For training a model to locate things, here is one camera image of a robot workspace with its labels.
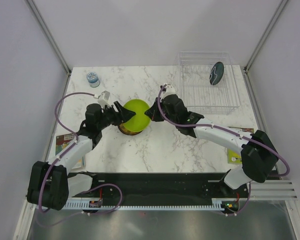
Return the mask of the yellow patterned plate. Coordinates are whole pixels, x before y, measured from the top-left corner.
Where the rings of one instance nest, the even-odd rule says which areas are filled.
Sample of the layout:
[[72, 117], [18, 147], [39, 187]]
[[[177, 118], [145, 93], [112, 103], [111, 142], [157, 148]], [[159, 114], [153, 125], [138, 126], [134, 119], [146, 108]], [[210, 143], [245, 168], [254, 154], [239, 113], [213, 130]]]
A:
[[142, 131], [138, 131], [138, 132], [130, 131], [130, 130], [126, 129], [122, 124], [118, 126], [118, 130], [127, 136], [135, 136], [142, 132]]

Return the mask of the lime green plate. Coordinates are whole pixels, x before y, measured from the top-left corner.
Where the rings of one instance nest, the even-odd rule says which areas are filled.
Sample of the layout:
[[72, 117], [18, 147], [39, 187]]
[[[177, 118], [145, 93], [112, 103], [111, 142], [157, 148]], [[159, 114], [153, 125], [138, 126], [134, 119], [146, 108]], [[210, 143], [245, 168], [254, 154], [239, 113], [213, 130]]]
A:
[[151, 119], [145, 115], [150, 106], [141, 99], [131, 99], [124, 107], [136, 113], [129, 121], [123, 124], [123, 127], [133, 133], [142, 132], [149, 124]]

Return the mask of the dark green plate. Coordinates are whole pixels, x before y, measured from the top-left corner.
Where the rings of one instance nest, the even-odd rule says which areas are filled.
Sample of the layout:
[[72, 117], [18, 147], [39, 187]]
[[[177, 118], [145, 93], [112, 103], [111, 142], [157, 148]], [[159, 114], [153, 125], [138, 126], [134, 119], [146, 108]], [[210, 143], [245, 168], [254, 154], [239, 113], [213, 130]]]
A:
[[217, 85], [223, 78], [224, 72], [225, 72], [224, 64], [221, 61], [216, 62], [210, 71], [209, 83], [212, 86]]

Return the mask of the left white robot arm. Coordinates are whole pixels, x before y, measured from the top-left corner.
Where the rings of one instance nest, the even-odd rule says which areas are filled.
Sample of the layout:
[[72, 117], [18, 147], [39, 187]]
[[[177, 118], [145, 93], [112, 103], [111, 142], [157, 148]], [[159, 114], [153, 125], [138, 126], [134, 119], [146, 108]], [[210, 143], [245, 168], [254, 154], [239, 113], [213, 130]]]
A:
[[59, 154], [47, 162], [37, 161], [30, 174], [27, 201], [38, 205], [44, 213], [48, 209], [61, 210], [69, 197], [85, 193], [96, 196], [100, 185], [91, 176], [79, 174], [68, 177], [78, 160], [91, 152], [102, 138], [102, 130], [110, 125], [128, 122], [136, 113], [124, 108], [117, 101], [112, 106], [102, 107], [98, 103], [87, 106], [74, 139]]

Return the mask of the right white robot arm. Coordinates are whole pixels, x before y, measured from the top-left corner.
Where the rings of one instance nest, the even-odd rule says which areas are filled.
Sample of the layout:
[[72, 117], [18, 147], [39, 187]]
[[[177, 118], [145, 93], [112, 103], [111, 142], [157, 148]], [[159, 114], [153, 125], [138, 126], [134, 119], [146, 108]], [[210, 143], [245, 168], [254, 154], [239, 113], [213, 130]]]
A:
[[204, 139], [240, 155], [242, 165], [229, 170], [221, 179], [219, 191], [225, 197], [251, 181], [264, 183], [278, 161], [275, 148], [268, 135], [239, 129], [216, 126], [199, 113], [187, 110], [183, 101], [172, 94], [154, 104], [144, 113], [154, 122], [167, 121], [186, 136]]

